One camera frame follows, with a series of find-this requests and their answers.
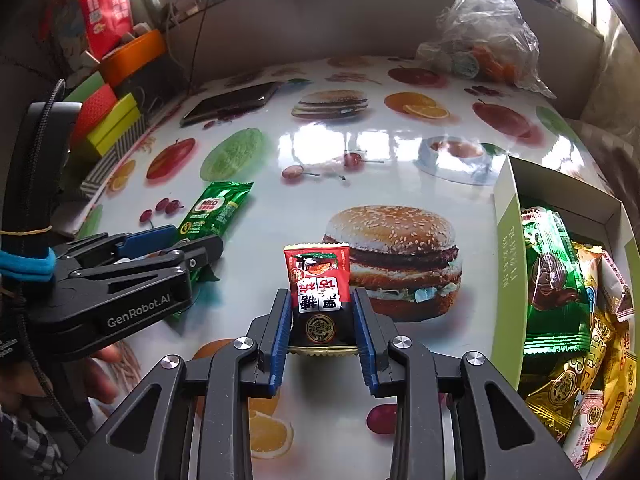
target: plastic bag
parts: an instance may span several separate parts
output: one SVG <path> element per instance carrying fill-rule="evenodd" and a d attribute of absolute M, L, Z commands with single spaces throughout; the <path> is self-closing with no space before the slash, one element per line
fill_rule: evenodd
<path fill-rule="evenodd" d="M 437 21 L 442 36 L 416 58 L 434 70 L 556 96 L 538 77 L 538 38 L 513 0 L 456 0 Z"/>

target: blue gripper pad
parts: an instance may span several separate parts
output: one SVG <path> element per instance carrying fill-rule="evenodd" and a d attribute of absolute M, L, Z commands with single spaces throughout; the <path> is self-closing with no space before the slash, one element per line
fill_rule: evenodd
<path fill-rule="evenodd" d="M 284 308 L 278 321 L 276 337 L 271 350 L 271 375 L 269 376 L 269 391 L 274 396 L 282 384 L 282 374 L 284 372 L 284 359 L 289 349 L 289 332 L 291 329 L 291 294 L 287 293 Z"/>
<path fill-rule="evenodd" d="M 129 235 L 118 245 L 118 256 L 133 260 L 171 247 L 175 244 L 177 232 L 178 229 L 174 225 L 165 225 Z"/>
<path fill-rule="evenodd" d="M 364 378 L 364 383 L 369 387 L 369 393 L 375 395 L 379 385 L 376 371 L 376 353 L 373 350 L 369 329 L 367 329 L 362 306 L 356 294 L 351 295 L 351 305 L 353 308 L 353 328 L 356 336 L 356 344 L 358 345 L 362 377 Z"/>

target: smartphone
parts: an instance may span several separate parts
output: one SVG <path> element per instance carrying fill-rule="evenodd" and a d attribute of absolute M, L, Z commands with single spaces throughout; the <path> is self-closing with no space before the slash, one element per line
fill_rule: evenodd
<path fill-rule="evenodd" d="M 180 119 L 180 127 L 199 123 L 226 114 L 235 114 L 264 106 L 282 85 L 280 81 L 247 86 L 200 101 Z"/>

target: person's hand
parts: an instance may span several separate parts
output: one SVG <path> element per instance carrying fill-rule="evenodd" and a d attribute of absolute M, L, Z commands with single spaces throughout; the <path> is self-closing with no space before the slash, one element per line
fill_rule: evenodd
<path fill-rule="evenodd" d="M 92 357 L 107 363 L 119 363 L 122 360 L 122 354 L 115 345 L 98 350 Z M 93 359 L 82 360 L 82 374 L 87 396 L 106 404 L 111 404 L 118 396 L 119 389 L 116 384 Z M 45 396 L 31 365 L 28 362 L 20 362 L 0 369 L 0 406 L 2 410 L 16 413 L 22 404 L 22 396 Z"/>

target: plaid shirt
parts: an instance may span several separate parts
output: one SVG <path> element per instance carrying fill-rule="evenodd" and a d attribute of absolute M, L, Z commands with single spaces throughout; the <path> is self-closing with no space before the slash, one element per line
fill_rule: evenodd
<path fill-rule="evenodd" d="M 20 454 L 43 480 L 56 480 L 66 470 L 60 448 L 37 420 L 27 423 L 2 411 L 0 425 L 5 428 Z"/>

